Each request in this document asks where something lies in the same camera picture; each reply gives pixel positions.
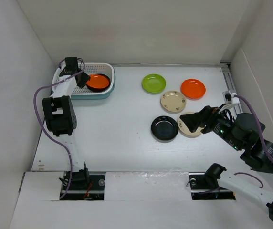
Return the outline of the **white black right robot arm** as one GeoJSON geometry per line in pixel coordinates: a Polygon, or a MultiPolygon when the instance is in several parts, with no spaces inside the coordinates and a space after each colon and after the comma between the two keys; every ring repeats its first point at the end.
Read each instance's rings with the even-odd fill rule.
{"type": "Polygon", "coordinates": [[[263,190],[232,174],[224,166],[212,164],[204,174],[210,188],[222,187],[241,195],[260,207],[273,222],[273,143],[263,138],[265,125],[253,114],[242,113],[235,119],[223,107],[206,106],[194,114],[184,114],[180,119],[189,131],[202,127],[202,133],[213,132],[236,151],[240,158],[269,184],[271,191],[263,190]]]}

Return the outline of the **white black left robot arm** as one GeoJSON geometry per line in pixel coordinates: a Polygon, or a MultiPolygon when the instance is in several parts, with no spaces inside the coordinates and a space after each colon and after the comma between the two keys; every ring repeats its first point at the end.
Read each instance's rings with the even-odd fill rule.
{"type": "Polygon", "coordinates": [[[71,101],[75,87],[84,87],[89,80],[84,69],[81,58],[66,57],[56,70],[58,82],[52,86],[52,94],[42,100],[46,127],[69,157],[69,171],[60,180],[71,190],[85,189],[91,184],[86,163],[75,145],[77,117],[71,101]]]}

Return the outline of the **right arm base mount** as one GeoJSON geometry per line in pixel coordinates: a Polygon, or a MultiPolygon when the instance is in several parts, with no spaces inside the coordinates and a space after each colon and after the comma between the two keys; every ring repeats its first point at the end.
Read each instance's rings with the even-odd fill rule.
{"type": "Polygon", "coordinates": [[[210,185],[204,172],[189,172],[186,187],[191,191],[192,200],[235,200],[235,194],[218,185],[210,185]]]}

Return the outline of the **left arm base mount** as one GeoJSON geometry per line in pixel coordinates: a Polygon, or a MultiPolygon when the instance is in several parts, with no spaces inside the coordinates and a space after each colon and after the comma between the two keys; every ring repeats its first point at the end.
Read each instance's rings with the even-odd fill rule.
{"type": "Polygon", "coordinates": [[[102,201],[105,197],[105,173],[90,173],[90,183],[72,181],[68,192],[60,200],[102,201]]]}

